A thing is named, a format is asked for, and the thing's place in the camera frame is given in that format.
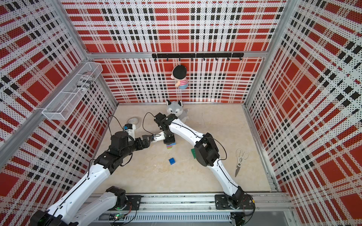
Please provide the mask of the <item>pink green lego stack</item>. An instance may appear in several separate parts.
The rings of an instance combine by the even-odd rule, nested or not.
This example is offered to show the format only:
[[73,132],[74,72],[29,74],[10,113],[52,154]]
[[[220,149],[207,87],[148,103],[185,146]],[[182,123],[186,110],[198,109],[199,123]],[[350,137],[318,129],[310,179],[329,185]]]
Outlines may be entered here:
[[167,145],[166,147],[167,147],[167,149],[171,149],[174,145],[175,145],[175,143]]

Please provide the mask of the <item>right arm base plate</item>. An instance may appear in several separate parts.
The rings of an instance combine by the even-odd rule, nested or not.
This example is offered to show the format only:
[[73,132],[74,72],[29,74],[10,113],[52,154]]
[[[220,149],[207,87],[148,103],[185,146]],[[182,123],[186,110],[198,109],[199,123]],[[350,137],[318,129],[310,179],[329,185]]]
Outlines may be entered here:
[[232,197],[225,194],[215,195],[215,206],[217,210],[254,210],[255,203],[250,195]]

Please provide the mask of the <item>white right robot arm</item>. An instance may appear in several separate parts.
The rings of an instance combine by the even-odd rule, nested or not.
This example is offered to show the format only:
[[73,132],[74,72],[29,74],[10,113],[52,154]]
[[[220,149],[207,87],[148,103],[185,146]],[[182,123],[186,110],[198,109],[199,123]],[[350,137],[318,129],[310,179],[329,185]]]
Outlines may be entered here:
[[227,172],[222,163],[223,159],[219,155],[216,144],[218,141],[210,133],[197,132],[174,114],[166,116],[158,113],[154,116],[154,122],[162,130],[160,136],[164,137],[164,141],[170,142],[176,134],[194,146],[196,160],[202,166],[210,169],[216,177],[231,208],[242,209],[247,201],[252,204],[252,207],[255,206],[252,196],[247,194]]

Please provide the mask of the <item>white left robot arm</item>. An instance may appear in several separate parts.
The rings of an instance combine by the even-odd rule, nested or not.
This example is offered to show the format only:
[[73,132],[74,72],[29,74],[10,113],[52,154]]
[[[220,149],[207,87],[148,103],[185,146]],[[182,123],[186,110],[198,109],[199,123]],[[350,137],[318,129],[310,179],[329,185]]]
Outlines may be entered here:
[[108,188],[100,198],[86,207],[83,207],[83,204],[103,181],[124,165],[125,157],[148,148],[153,139],[153,135],[133,138],[125,131],[114,134],[108,150],[94,160],[83,178],[47,210],[37,211],[31,217],[30,225],[87,226],[107,210],[117,207],[132,209],[126,191],[116,186]]

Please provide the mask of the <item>green long lego brick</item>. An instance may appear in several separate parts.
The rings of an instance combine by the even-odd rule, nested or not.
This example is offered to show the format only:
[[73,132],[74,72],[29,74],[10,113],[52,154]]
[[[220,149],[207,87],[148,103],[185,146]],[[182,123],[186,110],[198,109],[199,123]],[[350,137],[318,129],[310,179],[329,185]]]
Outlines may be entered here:
[[191,149],[191,153],[192,153],[192,155],[193,155],[193,158],[196,159],[196,152],[195,152],[195,149],[194,149],[194,148]]

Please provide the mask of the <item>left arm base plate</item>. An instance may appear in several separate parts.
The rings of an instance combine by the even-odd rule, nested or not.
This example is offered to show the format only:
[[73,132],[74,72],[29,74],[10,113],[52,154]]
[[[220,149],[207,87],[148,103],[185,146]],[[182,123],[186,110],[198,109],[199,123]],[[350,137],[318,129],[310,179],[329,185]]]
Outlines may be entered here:
[[121,195],[115,209],[120,211],[139,210],[141,198],[141,195]]

